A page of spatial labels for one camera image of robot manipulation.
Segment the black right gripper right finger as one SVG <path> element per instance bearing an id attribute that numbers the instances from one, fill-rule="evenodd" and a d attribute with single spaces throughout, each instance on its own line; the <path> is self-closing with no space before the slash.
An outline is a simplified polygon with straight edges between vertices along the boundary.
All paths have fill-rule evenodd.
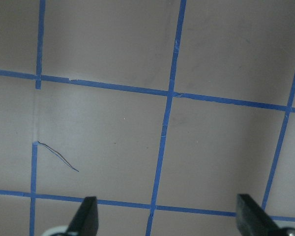
<path id="1" fill-rule="evenodd" d="M 280 230 L 249 194 L 237 194 L 236 226 L 242 236 L 272 236 Z"/>

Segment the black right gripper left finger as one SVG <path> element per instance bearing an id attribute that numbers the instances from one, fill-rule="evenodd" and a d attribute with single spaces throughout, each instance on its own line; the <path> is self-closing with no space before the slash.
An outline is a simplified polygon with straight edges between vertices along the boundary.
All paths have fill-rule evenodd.
<path id="1" fill-rule="evenodd" d="M 85 197 L 68 228 L 67 236 L 96 236 L 99 228 L 97 198 Z"/>

